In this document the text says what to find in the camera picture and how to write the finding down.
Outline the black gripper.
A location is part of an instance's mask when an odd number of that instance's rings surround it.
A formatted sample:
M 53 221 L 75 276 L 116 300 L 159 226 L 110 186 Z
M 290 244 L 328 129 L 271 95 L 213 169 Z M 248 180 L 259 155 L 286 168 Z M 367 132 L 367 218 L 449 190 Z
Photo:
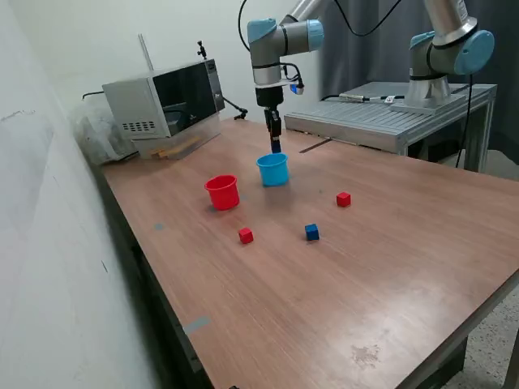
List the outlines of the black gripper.
M 277 106 L 283 103 L 283 87 L 256 88 L 256 103 L 264 107 L 264 116 L 268 133 L 270 134 L 271 150 L 281 150 L 281 119 L 276 110 Z

